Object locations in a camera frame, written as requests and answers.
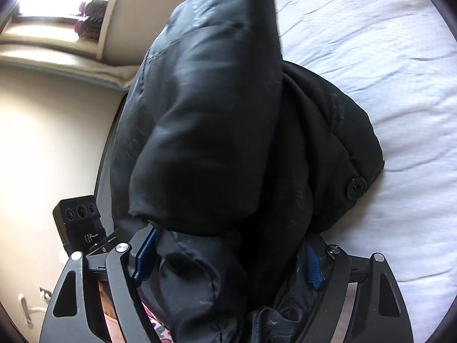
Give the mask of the beige curtain left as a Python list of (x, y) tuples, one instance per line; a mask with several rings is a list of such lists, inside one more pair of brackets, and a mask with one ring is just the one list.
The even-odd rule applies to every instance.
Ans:
[(110, 66), (72, 53), (19, 44), (1, 45), (1, 64), (41, 71), (76, 80), (127, 90), (138, 66)]

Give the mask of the dark grey bed headboard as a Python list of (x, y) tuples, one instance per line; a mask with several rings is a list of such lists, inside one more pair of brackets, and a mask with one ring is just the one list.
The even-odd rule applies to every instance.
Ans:
[(115, 134), (125, 105), (127, 95), (124, 95), (119, 103), (118, 109), (114, 116), (113, 122), (109, 129), (103, 153), (101, 155), (98, 173), (95, 182), (94, 196), (98, 210), (101, 214), (101, 223), (110, 236), (114, 232), (114, 224), (112, 220), (112, 195), (110, 188), (110, 165), (112, 158), (112, 151), (114, 146)]

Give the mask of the black padded jacket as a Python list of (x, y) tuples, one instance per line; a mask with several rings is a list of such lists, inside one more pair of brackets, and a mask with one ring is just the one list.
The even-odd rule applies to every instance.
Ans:
[(369, 190), (367, 114), (282, 58), (274, 0), (187, 0), (140, 65), (115, 135), (120, 238), (157, 230), (140, 295), (175, 342), (295, 342), (306, 247)]

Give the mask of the white quilted bed sheet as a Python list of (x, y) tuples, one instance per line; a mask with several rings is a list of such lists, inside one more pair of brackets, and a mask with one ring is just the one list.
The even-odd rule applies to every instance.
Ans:
[(456, 41), (430, 0), (276, 8), (285, 60), (349, 95), (383, 149), (383, 173), (324, 238), (386, 256), (425, 342), (456, 297)]

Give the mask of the dark jar on windowsill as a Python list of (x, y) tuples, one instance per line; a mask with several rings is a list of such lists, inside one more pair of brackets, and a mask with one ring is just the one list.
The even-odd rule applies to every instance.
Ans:
[(84, 20), (76, 21), (74, 31), (82, 39), (98, 41), (103, 19), (88, 17)]
[(90, 0), (79, 6), (80, 16), (103, 19), (109, 2), (106, 0)]

